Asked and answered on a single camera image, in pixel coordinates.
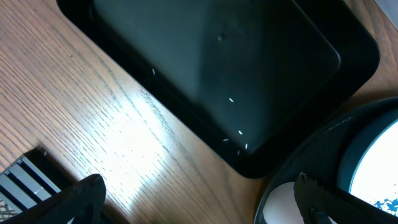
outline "wood grain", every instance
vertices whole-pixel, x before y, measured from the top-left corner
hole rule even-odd
[[[346,2],[382,57],[347,107],[398,95],[395,27],[373,0]],[[245,179],[218,158],[56,0],[2,0],[1,169],[39,144],[76,179],[100,173],[118,222],[251,223],[266,182]]]

